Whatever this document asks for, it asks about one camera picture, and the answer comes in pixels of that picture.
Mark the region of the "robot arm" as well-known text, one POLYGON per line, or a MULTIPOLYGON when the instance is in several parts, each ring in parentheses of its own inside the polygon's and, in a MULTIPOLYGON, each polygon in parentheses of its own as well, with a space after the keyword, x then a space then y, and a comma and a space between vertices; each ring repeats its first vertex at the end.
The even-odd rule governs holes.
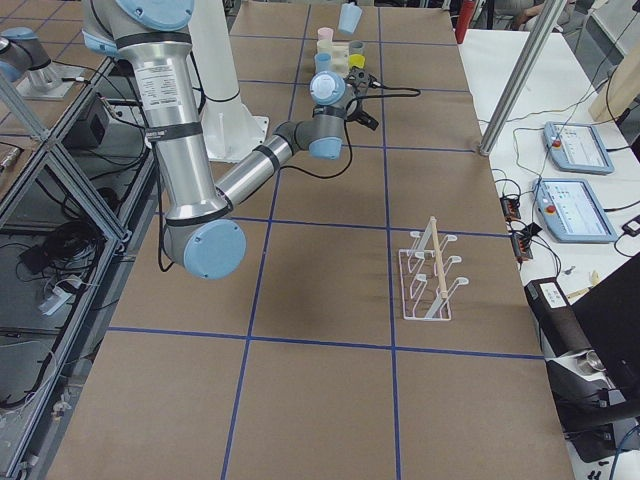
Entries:
POLYGON ((375 128, 361 107, 377 86, 364 69, 318 65, 309 120, 260 126, 240 98, 220 2, 86 1, 85 45, 130 63, 170 206, 162 255, 192 275, 220 279, 244 258, 246 237, 230 213, 296 153, 335 160, 345 127, 375 128))

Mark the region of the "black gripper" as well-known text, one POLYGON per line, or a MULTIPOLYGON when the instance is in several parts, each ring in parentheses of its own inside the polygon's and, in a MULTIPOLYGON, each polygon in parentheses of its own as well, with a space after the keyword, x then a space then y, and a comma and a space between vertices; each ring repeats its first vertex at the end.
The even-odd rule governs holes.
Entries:
POLYGON ((346 119, 358 120, 358 123, 368 129, 377 129, 379 122, 364 110, 363 97, 371 86, 371 77, 363 68, 351 68, 345 79, 350 90, 347 103, 346 119))

